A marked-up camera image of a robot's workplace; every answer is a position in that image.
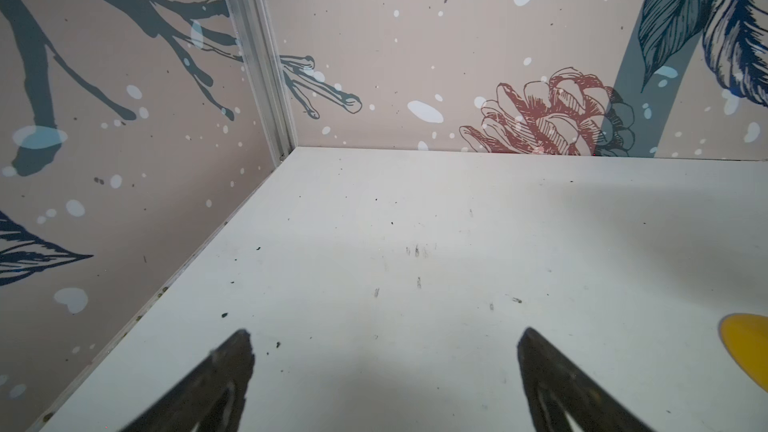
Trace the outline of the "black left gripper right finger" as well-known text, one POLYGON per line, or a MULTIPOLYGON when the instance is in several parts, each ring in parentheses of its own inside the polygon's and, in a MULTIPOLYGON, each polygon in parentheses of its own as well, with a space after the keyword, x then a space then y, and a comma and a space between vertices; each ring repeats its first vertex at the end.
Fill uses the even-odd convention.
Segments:
POLYGON ((534 328, 523 332, 517 357, 535 430, 650 429, 534 328))

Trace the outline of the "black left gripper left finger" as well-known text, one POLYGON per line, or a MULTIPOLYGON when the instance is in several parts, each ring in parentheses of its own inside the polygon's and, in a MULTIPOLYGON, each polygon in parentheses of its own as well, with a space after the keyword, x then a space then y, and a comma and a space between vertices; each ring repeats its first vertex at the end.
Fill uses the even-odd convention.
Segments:
POLYGON ((250 334, 239 329, 122 430, 236 431, 254 366, 250 334))

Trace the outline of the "yellow plastic goblet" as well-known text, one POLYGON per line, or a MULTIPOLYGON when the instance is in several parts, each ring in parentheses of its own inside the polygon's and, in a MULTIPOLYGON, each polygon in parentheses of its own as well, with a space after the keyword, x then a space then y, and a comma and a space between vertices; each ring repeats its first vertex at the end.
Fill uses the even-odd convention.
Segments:
POLYGON ((718 332, 728 354, 761 389, 768 390, 767 317, 736 313, 725 316, 718 332))

